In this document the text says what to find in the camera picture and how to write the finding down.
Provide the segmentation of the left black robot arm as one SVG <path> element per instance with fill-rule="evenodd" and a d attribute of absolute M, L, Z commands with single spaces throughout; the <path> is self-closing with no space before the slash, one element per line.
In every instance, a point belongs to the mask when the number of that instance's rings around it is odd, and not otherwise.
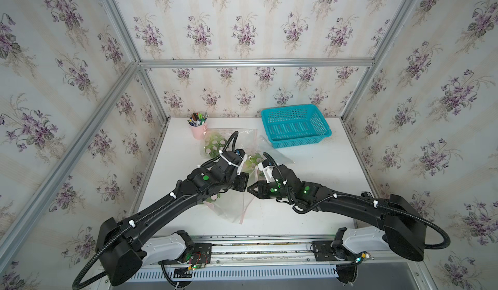
<path fill-rule="evenodd" d="M 137 273 L 147 256 L 144 247 L 160 229 L 186 210 L 229 190 L 245 190 L 246 153 L 236 148 L 238 131 L 218 155 L 194 169 L 175 189 L 146 209 L 121 221 L 106 220 L 99 229 L 95 255 L 76 276 L 72 288 L 83 289 L 103 277 L 119 286 Z"/>

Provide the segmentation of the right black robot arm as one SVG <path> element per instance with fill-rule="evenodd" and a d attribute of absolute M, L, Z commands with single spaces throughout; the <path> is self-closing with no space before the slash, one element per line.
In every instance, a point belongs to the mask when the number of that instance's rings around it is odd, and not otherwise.
<path fill-rule="evenodd" d="M 364 251 L 390 250 L 410 261 L 423 261 L 426 250 L 442 250 L 451 238 L 440 226 L 422 217 L 403 197 L 388 199 L 369 193 L 352 195 L 315 182 L 300 180 L 292 169 L 277 165 L 264 153 L 258 167 L 265 179 L 247 187 L 258 199 L 273 199 L 289 204 L 299 215 L 327 212 L 362 221 L 364 229 L 341 228 L 331 245 L 339 256 Z"/>

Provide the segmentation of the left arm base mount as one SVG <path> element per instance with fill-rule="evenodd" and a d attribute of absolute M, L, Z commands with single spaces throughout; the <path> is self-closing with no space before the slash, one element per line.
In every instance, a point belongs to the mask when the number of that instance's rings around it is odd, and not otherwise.
<path fill-rule="evenodd" d="M 184 251 L 174 259 L 177 264 L 188 264 L 191 269 L 200 269 L 211 262 L 212 243 L 195 243 L 183 230 L 176 232 L 184 242 Z"/>

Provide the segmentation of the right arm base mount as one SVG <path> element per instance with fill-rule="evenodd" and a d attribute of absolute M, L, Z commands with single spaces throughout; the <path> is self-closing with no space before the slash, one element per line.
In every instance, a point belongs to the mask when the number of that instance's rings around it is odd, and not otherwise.
<path fill-rule="evenodd" d="M 351 261 L 359 264 L 364 260 L 363 253 L 353 253 L 344 246 L 344 235 L 347 228 L 337 230 L 333 240 L 319 240 L 311 243 L 310 251 L 316 261 Z"/>

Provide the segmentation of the teal plastic basket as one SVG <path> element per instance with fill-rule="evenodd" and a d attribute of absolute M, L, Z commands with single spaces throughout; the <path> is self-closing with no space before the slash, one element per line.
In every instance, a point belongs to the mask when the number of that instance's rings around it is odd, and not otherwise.
<path fill-rule="evenodd" d="M 313 104 L 264 109 L 261 119 L 274 149 L 317 144 L 332 134 L 326 119 Z"/>

